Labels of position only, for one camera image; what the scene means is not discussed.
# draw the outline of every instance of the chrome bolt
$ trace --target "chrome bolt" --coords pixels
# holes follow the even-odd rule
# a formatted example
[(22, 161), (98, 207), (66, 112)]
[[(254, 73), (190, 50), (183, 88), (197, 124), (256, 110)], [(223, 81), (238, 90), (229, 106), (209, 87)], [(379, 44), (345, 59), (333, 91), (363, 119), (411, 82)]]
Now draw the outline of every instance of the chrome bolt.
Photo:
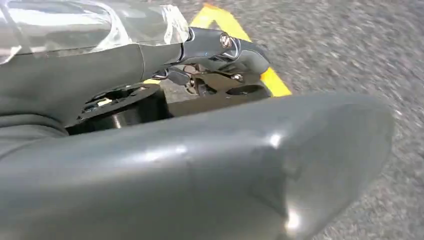
[(241, 82), (241, 81), (243, 81), (243, 76), (237, 73), (237, 74), (232, 75), (231, 79)]
[(223, 32), (221, 34), (221, 37), (219, 38), (219, 41), (221, 42), (221, 46), (225, 49), (231, 48), (232, 40), (231, 37), (228, 35), (228, 33)]

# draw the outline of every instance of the asphalt road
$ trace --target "asphalt road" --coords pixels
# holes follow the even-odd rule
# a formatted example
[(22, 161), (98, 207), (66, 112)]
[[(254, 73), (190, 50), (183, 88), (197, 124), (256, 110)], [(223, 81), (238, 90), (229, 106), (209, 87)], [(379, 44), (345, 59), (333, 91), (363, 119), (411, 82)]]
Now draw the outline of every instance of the asphalt road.
[[(201, 0), (159, 1), (188, 20)], [(424, 1), (206, 0), (234, 14), (293, 94), (370, 94), (396, 113), (393, 156), (316, 240), (424, 240)], [(169, 88), (172, 101), (186, 98)]]

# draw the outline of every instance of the yellow painted line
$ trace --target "yellow painted line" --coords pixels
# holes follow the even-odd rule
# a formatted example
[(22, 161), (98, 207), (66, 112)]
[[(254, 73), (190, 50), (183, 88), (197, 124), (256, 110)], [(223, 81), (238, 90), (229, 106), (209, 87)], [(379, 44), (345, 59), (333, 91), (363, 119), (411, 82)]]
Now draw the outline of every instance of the yellow painted line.
[[(207, 29), (213, 21), (218, 24), (222, 31), (227, 32), (229, 35), (245, 41), (252, 41), (230, 12), (208, 3), (203, 5), (202, 10), (194, 17), (190, 26)], [(271, 67), (260, 76), (260, 79), (274, 97), (292, 94)]]
[(153, 79), (147, 79), (143, 83), (144, 84), (159, 84), (161, 81), (159, 80), (153, 80)]

